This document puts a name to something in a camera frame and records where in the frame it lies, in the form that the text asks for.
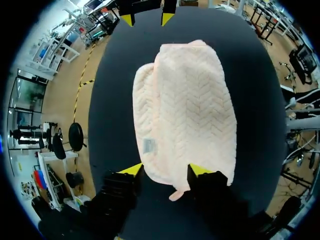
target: pink towel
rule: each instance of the pink towel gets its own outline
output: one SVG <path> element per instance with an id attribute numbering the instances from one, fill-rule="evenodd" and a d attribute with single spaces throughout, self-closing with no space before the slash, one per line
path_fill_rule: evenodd
<path id="1" fill-rule="evenodd" d="M 190 187 L 188 164 L 220 171 L 231 185 L 237 120 L 216 52 L 201 40 L 163 44 L 154 63 L 140 67 L 132 92 L 137 146 L 147 175 L 173 185 L 169 199 Z"/>

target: yellow black tape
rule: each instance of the yellow black tape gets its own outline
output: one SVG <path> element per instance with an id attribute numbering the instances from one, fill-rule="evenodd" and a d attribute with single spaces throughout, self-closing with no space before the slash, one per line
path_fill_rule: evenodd
<path id="1" fill-rule="evenodd" d="M 90 84 L 90 83 L 93 83 L 95 80 L 94 79 L 92 79 L 92 80 L 90 80 L 90 81 L 86 81 L 86 82 L 84 82 L 84 83 L 81 83 L 80 84 L 80 88 L 82 88 L 84 85 L 88 85 L 88 84 Z"/>
<path id="2" fill-rule="evenodd" d="M 83 68 L 82 73 L 81 73 L 80 83 L 79 83 L 78 91 L 76 92 L 76 98 L 75 98 L 75 104 L 74 104 L 73 122 L 76 121 L 77 102 L 78 102 L 78 97 L 79 97 L 79 92 L 80 92 L 81 87 L 84 86 L 84 85 L 86 85 L 86 84 L 88 84 L 88 82 L 90 82 L 90 83 L 94 82 L 94 80 L 90 80 L 90 81 L 88 81 L 88 82 L 81 83 L 81 82 L 82 82 L 82 79 L 83 79 L 83 77 L 84 77 L 85 71 L 86 71 L 86 67 L 87 67 L 87 65 L 88 65 L 88 62 L 89 62 L 89 60 L 90 60 L 91 54 L 92 54 L 95 46 L 96 46 L 96 44 L 94 43 L 94 44 L 92 45 L 92 48 L 91 48 L 90 53 L 89 53 L 89 56 L 88 56 L 88 58 L 86 59 L 84 68 Z"/>

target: blue object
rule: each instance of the blue object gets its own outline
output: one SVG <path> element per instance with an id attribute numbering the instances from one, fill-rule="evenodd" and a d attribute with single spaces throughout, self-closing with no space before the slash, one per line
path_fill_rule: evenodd
<path id="1" fill-rule="evenodd" d="M 46 54 L 47 50 L 48 50 L 48 48 L 42 49 L 42 51 L 40 52 L 40 58 L 44 57 L 44 55 Z"/>

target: red object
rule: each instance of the red object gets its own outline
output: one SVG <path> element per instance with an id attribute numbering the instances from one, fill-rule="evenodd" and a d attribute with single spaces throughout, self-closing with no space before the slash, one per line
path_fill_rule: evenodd
<path id="1" fill-rule="evenodd" d="M 108 9 L 106 7 L 101 9 L 101 13 L 107 13 L 107 12 L 108 12 Z"/>
<path id="2" fill-rule="evenodd" d="M 44 180 L 44 177 L 42 174 L 39 174 L 40 171 L 36 170 L 33 172 L 34 174 L 34 178 L 35 178 L 35 182 L 38 184 L 38 186 L 42 189 L 46 189 L 46 183 Z"/>

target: cable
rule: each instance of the cable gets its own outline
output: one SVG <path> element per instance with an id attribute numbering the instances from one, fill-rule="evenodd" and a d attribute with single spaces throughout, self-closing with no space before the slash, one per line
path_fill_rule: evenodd
<path id="1" fill-rule="evenodd" d="M 311 106 L 312 104 L 314 104 L 315 102 L 318 102 L 318 101 L 320 101 L 320 98 L 317 99 L 317 100 L 314 100 L 314 101 L 312 101 L 312 102 L 310 102 L 310 103 L 308 103 L 308 104 L 307 104 L 304 108 L 302 108 L 302 109 L 306 109 L 307 107 Z"/>
<path id="2" fill-rule="evenodd" d="M 285 158 L 284 162 L 285 162 L 286 160 L 288 160 L 289 157 L 291 157 L 295 152 L 303 149 L 305 146 L 307 146 L 309 143 L 311 143 L 311 141 L 312 141 L 315 137 L 316 137 L 316 135 L 314 135 L 314 136 L 313 136 L 309 141 L 307 141 L 302 147 L 299 147 L 298 149 L 296 149 L 296 150 L 294 150 L 293 152 L 291 152 L 291 153 Z"/>
<path id="3" fill-rule="evenodd" d="M 289 108 L 291 105 L 299 102 L 299 101 L 302 100 L 302 99 L 305 99 L 305 98 L 311 96 L 312 94 L 314 94 L 314 93 L 316 93 L 316 92 L 318 92 L 318 91 L 320 91 L 320 88 L 317 88 L 317 89 L 313 90 L 312 92 L 309 92 L 307 95 L 298 98 L 297 100 L 295 100 L 294 103 L 289 103 L 287 106 L 285 106 L 285 109 Z"/>

